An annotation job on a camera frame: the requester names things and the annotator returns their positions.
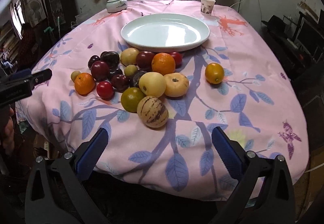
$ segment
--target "plate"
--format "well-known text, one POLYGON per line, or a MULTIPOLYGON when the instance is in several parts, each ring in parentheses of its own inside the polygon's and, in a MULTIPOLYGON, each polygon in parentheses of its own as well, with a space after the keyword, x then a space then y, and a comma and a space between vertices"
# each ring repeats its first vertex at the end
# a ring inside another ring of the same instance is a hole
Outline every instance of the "plate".
POLYGON ((121 37, 131 46, 152 52, 186 51, 205 42, 210 35, 202 21, 182 14, 151 14, 130 21, 121 37))

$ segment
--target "white paper cup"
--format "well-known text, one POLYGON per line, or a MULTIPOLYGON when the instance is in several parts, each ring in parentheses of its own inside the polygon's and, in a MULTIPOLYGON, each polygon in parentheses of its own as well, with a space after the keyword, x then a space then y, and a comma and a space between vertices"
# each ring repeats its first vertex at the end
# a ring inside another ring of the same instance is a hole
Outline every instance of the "white paper cup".
POLYGON ((203 14, 211 14, 215 5, 215 0, 201 0, 200 12, 203 14))

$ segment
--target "metal screw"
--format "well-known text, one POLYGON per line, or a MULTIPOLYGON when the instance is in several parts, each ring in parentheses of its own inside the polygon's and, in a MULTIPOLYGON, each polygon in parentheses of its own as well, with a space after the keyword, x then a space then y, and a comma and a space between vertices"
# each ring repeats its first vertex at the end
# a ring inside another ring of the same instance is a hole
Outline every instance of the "metal screw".
POLYGON ((246 154, 250 158, 254 158, 255 157, 255 152, 253 152, 253 151, 248 151, 246 154))
POLYGON ((71 152, 67 152, 64 154, 65 159, 70 159, 72 156, 73 156, 73 154, 71 152))
POLYGON ((280 162, 283 162, 285 160, 285 157, 283 155, 278 155, 277 156, 277 159, 280 161, 280 162))
POLYGON ((36 157, 36 162, 40 163, 41 161, 43 161, 43 157, 42 156, 37 156, 36 157))

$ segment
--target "pink tablecloth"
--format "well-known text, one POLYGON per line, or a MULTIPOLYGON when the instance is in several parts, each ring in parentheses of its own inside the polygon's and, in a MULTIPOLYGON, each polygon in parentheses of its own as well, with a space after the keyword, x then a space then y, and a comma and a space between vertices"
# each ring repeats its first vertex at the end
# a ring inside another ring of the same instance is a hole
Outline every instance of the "pink tablecloth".
MULTIPOLYGON (((306 168, 306 122, 290 82, 262 38, 229 7, 215 6, 212 16, 204 17, 196 1, 131 1, 127 10, 116 14, 104 10, 63 37, 33 72, 46 68, 53 77, 17 103, 19 117, 69 151, 88 141, 98 128, 107 129, 110 140, 96 170, 123 181, 183 197, 226 200, 237 181, 211 144, 215 126, 259 156, 283 154, 294 183, 306 168), (184 53, 177 71, 190 80, 189 91, 181 100, 163 99, 170 117, 159 131, 126 112, 120 93, 109 102, 95 90, 83 97, 70 79, 75 70, 90 72, 87 62, 92 55, 127 48, 121 28, 153 13, 190 15, 211 30, 201 47, 184 53), (205 67, 212 62, 225 68, 226 78, 219 87, 205 81, 205 67)), ((253 197, 262 181, 258 180, 253 197)))

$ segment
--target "human hand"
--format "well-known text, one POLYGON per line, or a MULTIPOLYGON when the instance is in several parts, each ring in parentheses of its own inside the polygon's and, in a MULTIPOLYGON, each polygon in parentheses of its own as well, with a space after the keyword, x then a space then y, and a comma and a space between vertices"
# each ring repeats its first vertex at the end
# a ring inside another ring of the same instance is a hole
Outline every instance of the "human hand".
POLYGON ((14 142, 14 123, 12 122, 11 116, 13 116, 14 111, 10 108, 9 112, 9 121, 7 125, 4 127, 4 136, 2 139, 2 147, 5 150, 6 155, 11 155, 14 151, 15 142, 14 142))

